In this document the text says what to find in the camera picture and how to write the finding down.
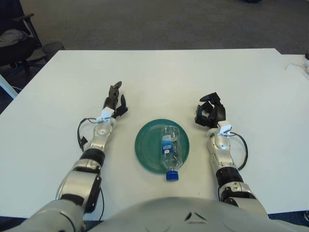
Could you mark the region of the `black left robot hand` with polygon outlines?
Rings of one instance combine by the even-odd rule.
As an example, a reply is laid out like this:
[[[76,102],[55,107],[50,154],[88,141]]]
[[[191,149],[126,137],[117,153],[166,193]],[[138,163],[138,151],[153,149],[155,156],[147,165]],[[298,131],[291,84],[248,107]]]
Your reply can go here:
[[[121,85],[122,82],[119,81],[115,85],[110,86],[109,96],[106,98],[103,105],[103,108],[108,107],[113,110],[112,118],[122,116],[128,111],[124,94],[122,94],[120,98],[121,105],[118,108],[116,107],[118,104],[119,88],[121,87]]]

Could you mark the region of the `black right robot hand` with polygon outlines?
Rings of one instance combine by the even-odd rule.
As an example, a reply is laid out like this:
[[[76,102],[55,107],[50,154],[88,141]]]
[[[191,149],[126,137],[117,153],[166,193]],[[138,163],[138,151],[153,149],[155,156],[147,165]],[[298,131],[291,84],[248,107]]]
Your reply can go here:
[[[195,122],[210,129],[217,128],[218,122],[226,120],[224,105],[216,92],[200,98],[202,105],[197,106]]]

